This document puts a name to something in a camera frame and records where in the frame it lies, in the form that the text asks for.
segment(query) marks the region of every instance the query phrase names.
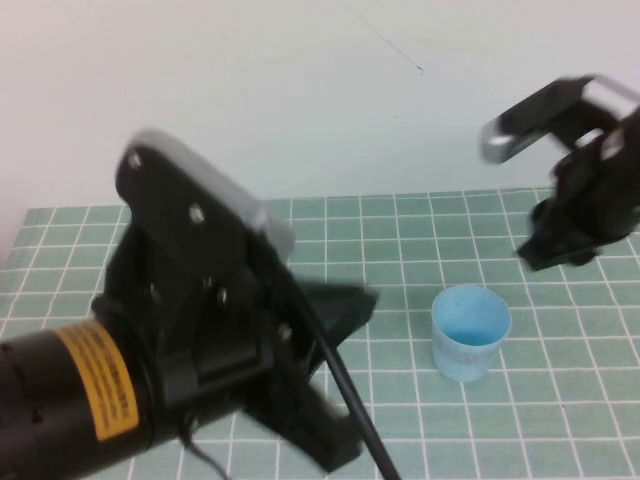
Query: black cable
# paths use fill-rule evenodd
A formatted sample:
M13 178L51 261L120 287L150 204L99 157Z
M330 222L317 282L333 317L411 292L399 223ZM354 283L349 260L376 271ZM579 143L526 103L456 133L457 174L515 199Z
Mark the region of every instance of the black cable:
M367 410L362 403L362 399L356 390L353 380L349 376L349 372L342 361L342 358L336 351L335 347L331 345L327 338L324 327L320 323L320 320L316 316L316 312L311 307L306 295L298 287L291 272L286 269L282 271L282 277L285 283L288 285L288 291L295 296L296 303L302 310L303 317L307 319L307 326L311 330L311 333L315 337L316 345L320 348L320 351L324 355L327 362L327 366L336 381L336 385L342 394L349 413L355 420L356 424L360 427L362 433L362 439L371 453L373 461L378 466L378 470L382 474L385 480L401 480L400 474L396 469L389 452L382 443L382 439L376 430L375 425L371 421Z
M202 460L204 463L209 465L213 470L215 470L220 478L223 480L232 480L231 476L227 474L226 470L222 465L216 462L215 459L204 453L193 441L193 431L195 430L195 422L191 422L190 425L180 429L180 441L186 451L191 453L194 457Z

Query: table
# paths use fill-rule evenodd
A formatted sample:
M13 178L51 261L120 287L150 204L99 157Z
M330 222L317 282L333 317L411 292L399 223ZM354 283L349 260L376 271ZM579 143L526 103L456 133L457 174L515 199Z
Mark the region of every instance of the table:
M271 202L297 234L296 274L381 292L340 351L403 478L640 478L640 235L597 262L532 273L513 251L544 189ZM123 206L30 210L0 271L0 338L87 316L127 222ZM482 380L431 360L430 307L445 286L486 285L513 329ZM313 379L336 404L325 368ZM204 427L204 450L236 479L323 478L241 414ZM96 479L205 479L170 442ZM378 478L367 453L332 479Z

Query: blue plastic cup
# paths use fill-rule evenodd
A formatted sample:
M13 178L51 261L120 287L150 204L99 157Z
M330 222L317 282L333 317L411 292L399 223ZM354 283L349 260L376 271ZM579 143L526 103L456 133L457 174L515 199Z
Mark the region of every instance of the blue plastic cup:
M431 309L433 360L440 372L458 382L482 377L511 330L505 301L477 285L441 292Z

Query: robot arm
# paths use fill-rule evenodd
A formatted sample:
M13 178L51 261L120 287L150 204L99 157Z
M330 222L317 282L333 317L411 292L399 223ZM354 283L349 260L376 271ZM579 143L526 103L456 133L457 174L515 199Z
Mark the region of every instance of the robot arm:
M162 132L133 139L116 189L132 218L93 318L0 342L0 479L78 478L175 437L193 451L235 410L327 472L364 442L400 478L336 352L377 295L295 279L291 228ZM309 383L324 361L346 415Z
M602 76L559 79L511 107L481 131L481 151L504 163L550 134L567 156L553 170L555 192L531 212L531 238L518 255L533 270L584 265L640 222L640 108L624 118L584 97L598 82L640 103L640 94ZM580 140L594 132L586 144Z

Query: cup rim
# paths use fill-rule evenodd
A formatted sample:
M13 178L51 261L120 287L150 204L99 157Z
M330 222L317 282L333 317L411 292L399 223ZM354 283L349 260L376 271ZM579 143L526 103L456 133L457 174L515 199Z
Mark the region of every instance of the cup rim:
M476 289L483 290L483 291L485 291L485 292L489 292L489 293L490 293L491 295L493 295L495 298L497 298L498 300L500 300L500 302L502 303L502 305L504 306L504 308L507 310L507 316L508 316L508 318L509 318L509 326L508 326L507 331L505 332L505 334L504 334L503 336L501 336L499 339L497 339L495 342L492 342L492 343L486 343L486 344L484 344L484 345L468 345L468 344L466 344L466 343L461 343L461 342L458 342L457 340L454 340L453 338L451 338L451 337L450 337L449 335L447 335L446 333L444 333L444 332L442 331L442 329L441 329L441 328L436 324L436 321L435 321L435 319L434 319L434 317L433 317L433 312L434 312L434 310L435 310L435 308L434 308L434 307L435 307L436 302L438 301L438 299L439 299L439 298L440 298L440 297L441 297L445 292L448 292L449 290L454 290L454 289L462 288L462 287L474 287L474 288L476 288ZM490 289L489 289L489 288L487 288L487 287L484 287L484 286L482 286L482 285L478 285L478 284L475 284L475 283L463 283L463 284L460 284L460 285L453 285L453 286L451 286L451 287L446 287L446 288L445 288L444 290L442 290L438 295L436 295L436 298L434 298L434 299L433 299L433 303L431 304L431 328L433 329L434 327L435 327L435 328L437 328L437 329L438 329L438 331L439 331L440 333L442 333L442 335L444 335L444 336L447 338L447 340L449 340L449 341L451 341L451 342L455 343L456 345L461 345L461 346L463 346L463 347L467 347L467 348L484 348L484 347L491 347L491 346L494 346L494 345L496 345L496 344L499 344L499 343L503 342L503 341L504 341L504 339L505 339L505 338L507 338L507 337L509 336L509 333L511 333L511 328L513 327L513 317L512 317L512 315L511 315L511 309L509 308L509 305L507 305L507 302L504 300L504 298L502 298L500 295L498 295L497 293L495 293L493 290L490 290Z

